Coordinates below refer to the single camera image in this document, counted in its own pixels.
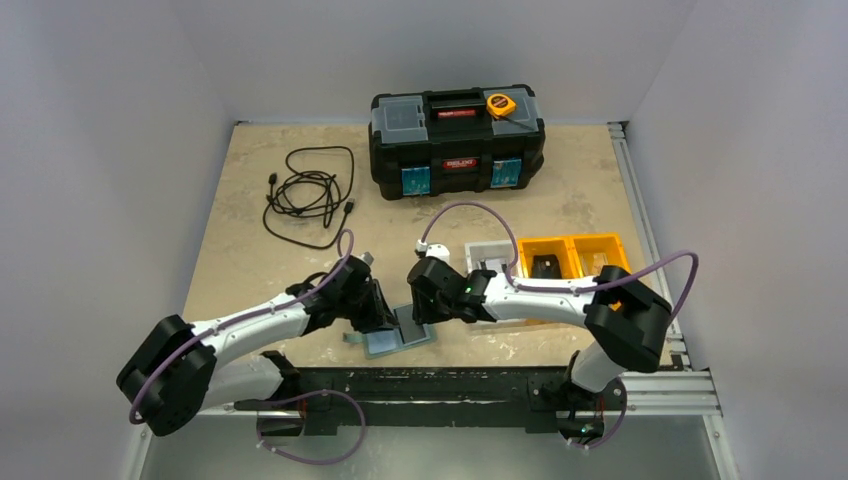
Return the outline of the teal card holder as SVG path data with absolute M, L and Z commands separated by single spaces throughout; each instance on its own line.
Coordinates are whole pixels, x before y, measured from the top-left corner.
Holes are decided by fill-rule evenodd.
M 406 304 L 396 307 L 394 309 L 394 314 L 396 318 L 398 311 L 403 309 L 411 310 L 413 315 L 413 306 L 411 304 Z M 403 344 L 400 335 L 400 326 L 397 329 L 391 331 L 381 330 L 367 334 L 358 332 L 344 333 L 343 341 L 352 345 L 361 345 L 364 349 L 364 354 L 367 359 L 385 357 L 391 354 L 399 353 L 402 351 L 406 351 L 412 348 L 435 342 L 437 340 L 435 327 L 429 324 L 425 324 L 425 326 L 431 334 L 431 339 L 425 342 L 412 345 Z

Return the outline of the grey card black stripe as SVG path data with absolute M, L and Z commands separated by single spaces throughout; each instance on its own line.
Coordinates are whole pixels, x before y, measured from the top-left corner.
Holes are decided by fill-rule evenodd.
M 425 325 L 419 325 L 408 309 L 399 310 L 397 318 L 400 326 L 401 340 L 404 345 L 412 345 L 431 339 L 431 334 Z

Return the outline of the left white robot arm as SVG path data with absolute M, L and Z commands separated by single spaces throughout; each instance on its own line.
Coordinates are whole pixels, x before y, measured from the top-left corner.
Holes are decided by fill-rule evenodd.
M 185 426 L 211 399 L 226 365 L 274 342 L 349 321 L 358 333 L 395 330 L 398 320 L 367 260 L 347 256 L 254 307 L 189 323 L 173 314 L 155 324 L 120 370 L 116 385 L 129 420 L 157 436 Z

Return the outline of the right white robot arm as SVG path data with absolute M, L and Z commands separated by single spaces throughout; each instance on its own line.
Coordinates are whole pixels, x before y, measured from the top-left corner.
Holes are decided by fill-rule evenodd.
M 463 276 L 441 259 L 423 257 L 407 283 L 419 324 L 523 318 L 588 330 L 592 343 L 577 353 L 561 381 L 564 399 L 576 407 L 588 405 L 626 372 L 656 372 L 672 322 L 667 300 L 614 265 L 576 279 L 513 278 L 494 270 Z

